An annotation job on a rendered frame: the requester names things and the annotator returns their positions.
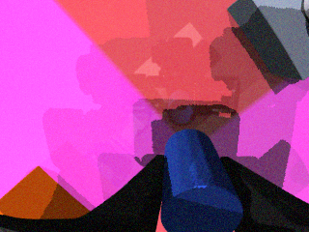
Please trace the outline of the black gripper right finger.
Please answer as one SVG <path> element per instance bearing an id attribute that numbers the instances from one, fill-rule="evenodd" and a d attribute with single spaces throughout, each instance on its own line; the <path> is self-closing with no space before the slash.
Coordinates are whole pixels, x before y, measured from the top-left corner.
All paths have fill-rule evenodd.
<path id="1" fill-rule="evenodd" d="M 235 232 L 309 232 L 309 204 L 262 175 L 221 156 L 243 206 Z"/>

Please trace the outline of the blue cylinder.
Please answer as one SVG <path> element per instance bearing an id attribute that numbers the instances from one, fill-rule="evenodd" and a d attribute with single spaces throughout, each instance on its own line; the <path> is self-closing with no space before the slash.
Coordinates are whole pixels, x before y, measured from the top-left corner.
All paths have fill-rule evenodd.
<path id="1" fill-rule="evenodd" d="M 166 232 L 232 232 L 243 206 L 204 132 L 175 132 L 165 147 L 161 221 Z"/>

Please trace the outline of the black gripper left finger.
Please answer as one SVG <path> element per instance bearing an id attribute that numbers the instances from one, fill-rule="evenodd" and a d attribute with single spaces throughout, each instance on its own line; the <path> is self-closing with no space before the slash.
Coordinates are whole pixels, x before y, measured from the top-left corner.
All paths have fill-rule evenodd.
<path id="1" fill-rule="evenodd" d="M 22 219 L 0 216 L 0 232 L 155 232 L 162 204 L 165 156 L 157 155 L 123 188 L 85 216 Z"/>

